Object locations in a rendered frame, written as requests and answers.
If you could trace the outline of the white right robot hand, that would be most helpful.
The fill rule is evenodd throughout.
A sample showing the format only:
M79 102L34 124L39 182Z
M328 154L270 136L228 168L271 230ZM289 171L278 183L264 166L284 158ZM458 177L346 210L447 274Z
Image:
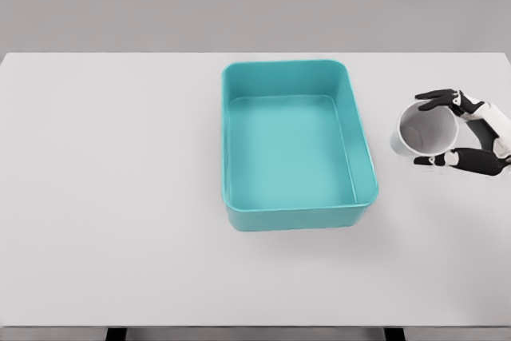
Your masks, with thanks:
M479 149L457 147L436 156L415 157L415 165L448 166L486 176L496 176L511 166L511 119L496 105L455 89L432 90L415 98L426 101L418 107L422 112L448 107L481 143Z

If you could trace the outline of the white paper cup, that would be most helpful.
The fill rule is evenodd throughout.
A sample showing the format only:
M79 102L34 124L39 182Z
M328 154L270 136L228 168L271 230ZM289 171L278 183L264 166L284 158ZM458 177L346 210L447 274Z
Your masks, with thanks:
M404 157L432 157L454 147L458 119L446 106L421 111L426 101L414 101L400 112L390 147Z

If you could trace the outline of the teal plastic basket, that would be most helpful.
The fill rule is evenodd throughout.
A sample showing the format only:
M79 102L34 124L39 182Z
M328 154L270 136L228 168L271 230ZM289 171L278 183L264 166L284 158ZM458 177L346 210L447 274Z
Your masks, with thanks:
M241 232L342 228L378 182L346 66L332 59L228 65L221 89L222 197Z

